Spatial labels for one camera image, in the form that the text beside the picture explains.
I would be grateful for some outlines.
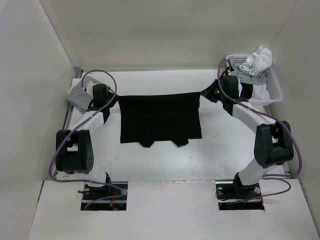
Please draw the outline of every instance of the pile of clothes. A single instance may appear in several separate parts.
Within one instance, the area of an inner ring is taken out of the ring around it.
[[[230,75],[238,78],[239,91],[252,89],[251,98],[259,100],[269,100],[270,95],[267,90],[266,81],[269,78],[272,65],[272,52],[268,48],[260,46],[253,52],[244,63],[235,63],[235,57],[228,59],[231,66]]]

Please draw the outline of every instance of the gray cloth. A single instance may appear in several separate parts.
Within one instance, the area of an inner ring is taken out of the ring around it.
[[[83,80],[83,86],[86,86],[89,81],[92,81],[94,84],[102,84],[102,82],[94,79],[91,76],[86,76]],[[81,87],[81,81],[72,88],[66,99],[71,103],[80,113],[84,114],[89,107],[91,100],[94,99],[89,93],[87,93]]]
[[[261,85],[264,84],[269,78],[269,68],[266,70],[259,72],[257,76],[250,75],[248,71],[240,69],[240,63],[235,63],[235,57],[231,56],[229,58],[231,67],[233,67],[234,71],[230,72],[230,75],[236,76],[241,83],[244,84],[252,84],[252,85]]]

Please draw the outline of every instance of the wire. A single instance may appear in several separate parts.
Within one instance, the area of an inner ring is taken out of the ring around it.
[[[48,170],[48,173],[49,173],[49,177],[51,178],[51,180],[53,180],[54,182],[58,182],[58,183],[75,183],[75,182],[81,182],[81,183],[92,183],[92,184],[99,184],[99,185],[104,185],[104,186],[108,186],[108,187],[111,187],[111,188],[115,188],[115,189],[118,189],[120,190],[121,194],[119,195],[116,195],[116,196],[106,196],[106,197],[102,197],[102,198],[99,198],[99,199],[96,199],[96,200],[93,200],[92,202],[88,203],[84,209],[87,209],[88,206],[90,206],[91,204],[93,204],[94,202],[96,201],[100,201],[100,200],[104,200],[104,199],[109,199],[109,198],[117,198],[117,197],[122,197],[122,196],[125,196],[127,194],[127,190],[126,189],[123,189],[117,185],[114,185],[114,184],[111,184],[111,183],[105,183],[105,182],[97,182],[97,181],[91,181],[91,180],[85,180],[85,179],[75,179],[75,180],[59,180],[59,179],[56,179],[56,177],[53,175],[53,168],[54,168],[54,164],[55,164],[55,160],[57,158],[57,155],[59,154],[59,152],[61,151],[62,147],[66,144],[66,142],[68,141],[68,139],[70,138],[70,136],[72,134],[75,133],[75,131],[77,131],[80,127],[82,127],[84,124],[86,124],[88,121],[90,121],[91,118],[93,118],[95,115],[97,115],[99,112],[101,112],[102,110],[104,110],[113,100],[114,98],[116,97],[116,93],[117,93],[117,83],[116,83],[116,80],[115,78],[110,74],[108,73],[107,71],[104,71],[104,70],[99,70],[99,69],[94,69],[94,70],[90,70],[88,71],[83,77],[82,77],[82,80],[81,80],[81,85],[83,87],[83,82],[84,82],[84,79],[85,77],[89,74],[89,73],[93,73],[93,72],[102,72],[102,73],[105,73],[107,74],[113,81],[114,83],[114,94],[113,96],[111,97],[111,99],[105,104],[103,105],[102,107],[100,107],[96,112],[94,112],[90,117],[88,117],[86,120],[84,120],[83,122],[79,123],[79,125],[77,125],[74,129],[72,129],[69,134],[63,139],[63,141],[60,143],[60,145],[57,147],[56,151],[54,152],[53,154],[53,157],[51,159],[51,162],[50,162],[50,165],[49,165],[49,170]]]
[[[240,101],[237,101],[237,100],[229,97],[229,96],[225,93],[225,91],[223,90],[223,88],[222,88],[222,86],[221,86],[221,81],[220,81],[220,68],[221,68],[221,66],[222,66],[222,64],[223,64],[224,62],[229,63],[228,60],[223,59],[223,60],[220,62],[220,64],[219,64],[218,73],[217,73],[217,79],[218,79],[217,81],[218,81],[218,85],[219,85],[220,91],[221,91],[222,94],[223,94],[227,99],[229,99],[230,101],[232,101],[232,102],[234,102],[234,103],[236,103],[236,104],[239,104],[240,106],[242,106],[242,107],[244,107],[244,108],[246,108],[246,109],[249,109],[251,112],[253,112],[253,113],[255,113],[255,114],[258,114],[258,115],[261,115],[261,116],[265,116],[265,117],[271,118],[271,119],[275,120],[276,122],[278,122],[278,123],[281,125],[281,127],[287,132],[287,134],[288,134],[289,137],[291,138],[291,141],[292,141],[292,143],[293,143],[293,145],[294,145],[294,148],[295,148],[295,150],[296,150],[296,154],[297,154],[297,156],[298,156],[298,163],[299,163],[299,165],[298,165],[298,169],[297,169],[297,171],[296,171],[295,174],[296,174],[296,175],[299,175],[300,172],[301,172],[302,164],[303,164],[303,163],[302,163],[301,152],[300,152],[298,143],[297,143],[297,141],[295,140],[294,136],[292,135],[292,133],[290,132],[290,130],[286,127],[286,125],[284,125],[284,123],[283,123],[279,118],[274,117],[274,116],[271,116],[271,115],[266,114],[266,113],[264,113],[264,112],[260,112],[260,111],[257,111],[257,110],[255,110],[255,109],[252,109],[252,108],[250,108],[249,106],[247,106],[247,105],[245,105],[245,104],[242,104]]]
[[[221,80],[220,80],[220,68],[222,67],[222,64],[226,62],[229,66],[229,69],[231,70],[231,64],[230,64],[230,61],[227,60],[227,59],[223,59],[220,64],[219,64],[219,67],[218,67],[218,72],[217,72],[217,82],[218,82],[218,85],[219,85],[219,89],[220,91],[222,92],[222,94],[227,98],[229,99],[230,101],[246,108],[246,109],[249,109],[251,112],[255,113],[255,114],[258,114],[258,115],[261,115],[261,116],[265,116],[265,117],[268,117],[268,118],[271,118],[273,120],[275,120],[276,122],[278,122],[283,128],[284,130],[288,133],[289,137],[291,138],[292,140],[292,143],[294,145],[294,148],[296,150],[296,153],[297,153],[297,156],[298,156],[298,169],[296,171],[296,175],[299,175],[300,172],[301,172],[301,169],[302,169],[302,156],[301,156],[301,152],[300,152],[300,149],[299,149],[299,146],[298,146],[298,143],[297,141],[295,140],[294,136],[291,134],[290,130],[286,127],[286,125],[283,124],[283,122],[278,119],[277,117],[274,117],[274,116],[271,116],[269,114],[266,114],[264,112],[259,112],[255,109],[252,109],[250,108],[249,106],[245,105],[245,104],[242,104],[240,101],[237,101],[231,97],[229,97],[224,89],[222,88],[222,85],[221,85]],[[265,194],[265,195],[260,195],[260,196],[255,196],[255,197],[252,197],[252,198],[249,198],[249,199],[245,199],[245,200],[240,200],[240,201],[233,201],[233,202],[228,202],[228,204],[240,204],[240,203],[246,203],[250,200],[255,200],[255,199],[261,199],[261,198],[264,198],[264,197],[270,197],[270,196],[275,196],[275,195],[279,195],[279,194],[284,194],[288,191],[291,190],[291,184],[284,180],[283,178],[277,178],[277,177],[284,177],[284,178],[287,178],[287,177],[290,177],[289,175],[286,175],[286,174],[267,174],[265,175],[262,179],[264,180],[279,180],[279,181],[282,181],[284,183],[286,183],[288,185],[288,188],[286,190],[283,190],[283,191],[279,191],[279,192],[275,192],[275,193],[270,193],[270,194]]]

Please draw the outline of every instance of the white cloth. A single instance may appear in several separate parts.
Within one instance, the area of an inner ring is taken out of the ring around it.
[[[267,85],[265,83],[260,85],[253,85],[252,98],[260,100],[270,100]]]
[[[266,70],[272,65],[272,52],[261,45],[242,63],[239,68],[247,71],[250,75],[256,76],[258,73]]]

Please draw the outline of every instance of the laundry basket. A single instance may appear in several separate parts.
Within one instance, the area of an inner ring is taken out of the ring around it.
[[[247,57],[249,57],[249,54],[228,55],[226,56],[226,59],[229,59],[230,57],[234,57],[235,64],[242,64],[246,61]],[[279,85],[277,76],[272,66],[269,68],[269,71],[270,71],[269,78],[265,82],[265,84],[266,84],[266,89],[270,95],[270,100],[250,99],[249,101],[253,106],[268,106],[269,104],[272,104],[275,102],[281,102],[284,99],[284,95],[281,91],[281,87]]]

